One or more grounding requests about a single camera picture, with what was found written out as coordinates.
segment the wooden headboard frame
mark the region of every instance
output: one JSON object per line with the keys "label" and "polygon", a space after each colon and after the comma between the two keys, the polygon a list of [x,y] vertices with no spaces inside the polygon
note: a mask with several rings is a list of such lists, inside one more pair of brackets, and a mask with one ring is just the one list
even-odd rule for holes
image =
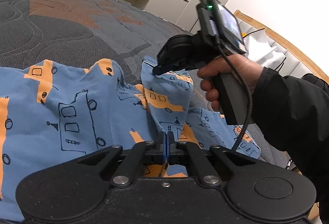
{"label": "wooden headboard frame", "polygon": [[292,43],[284,39],[282,36],[278,35],[276,32],[272,31],[270,28],[261,24],[260,22],[250,18],[249,16],[241,13],[240,10],[235,11],[234,16],[243,20],[244,22],[250,24],[256,29],[265,28],[265,32],[268,37],[272,38],[279,45],[283,46],[287,49],[291,54],[293,54],[297,59],[299,59],[307,68],[309,68],[314,75],[323,79],[327,83],[329,83],[329,77],[303,52],[301,52],[297,47],[295,47]]}

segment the human hand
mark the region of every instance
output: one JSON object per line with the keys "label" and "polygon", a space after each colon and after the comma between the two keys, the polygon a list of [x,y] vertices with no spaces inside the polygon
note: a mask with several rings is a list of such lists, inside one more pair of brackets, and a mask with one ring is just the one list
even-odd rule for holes
{"label": "human hand", "polygon": [[[242,55],[234,54],[228,56],[228,59],[231,61],[232,65],[236,68],[241,77],[245,80],[247,86],[250,89],[252,94],[257,85],[258,79],[262,74],[263,67],[256,62],[253,62]],[[219,57],[212,60],[206,66],[202,67],[198,71],[198,77],[207,78],[215,76],[218,73],[229,73],[231,72],[230,66],[227,64],[224,58]],[[218,97],[220,93],[218,90],[213,89],[213,84],[207,79],[203,79],[200,83],[200,87],[203,91],[206,91],[206,99],[211,102],[211,106],[214,111],[219,110],[219,101]]]}

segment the black sleeve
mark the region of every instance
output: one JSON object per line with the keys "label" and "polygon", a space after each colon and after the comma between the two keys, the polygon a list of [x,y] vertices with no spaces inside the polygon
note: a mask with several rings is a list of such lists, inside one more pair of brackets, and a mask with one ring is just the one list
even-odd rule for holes
{"label": "black sleeve", "polygon": [[329,96],[318,86],[264,68],[253,93],[253,118],[265,139],[287,151],[315,185],[329,223]]}

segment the silver bolt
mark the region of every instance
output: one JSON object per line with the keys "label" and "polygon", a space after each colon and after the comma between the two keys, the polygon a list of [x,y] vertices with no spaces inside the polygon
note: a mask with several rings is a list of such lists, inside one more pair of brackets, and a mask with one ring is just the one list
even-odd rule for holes
{"label": "silver bolt", "polygon": [[129,181],[129,178],[127,178],[126,176],[115,176],[113,178],[113,182],[115,184],[126,184],[126,183],[128,183],[128,181]]}
{"label": "silver bolt", "polygon": [[216,176],[204,176],[203,181],[207,184],[216,184],[219,182],[219,178]]}
{"label": "silver bolt", "polygon": [[162,186],[164,186],[164,187],[170,187],[170,183],[169,182],[163,182],[162,183]]}

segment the person's arm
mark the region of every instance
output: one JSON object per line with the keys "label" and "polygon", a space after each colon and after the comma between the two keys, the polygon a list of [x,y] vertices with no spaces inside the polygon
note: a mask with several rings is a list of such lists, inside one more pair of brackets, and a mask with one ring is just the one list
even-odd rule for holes
{"label": "person's arm", "polygon": [[[265,139],[287,151],[300,171],[314,183],[320,218],[329,223],[329,96],[318,86],[262,68],[242,56],[229,57],[253,92],[253,118]],[[201,69],[202,78],[230,72],[222,58]],[[218,91],[201,82],[218,110]]]}

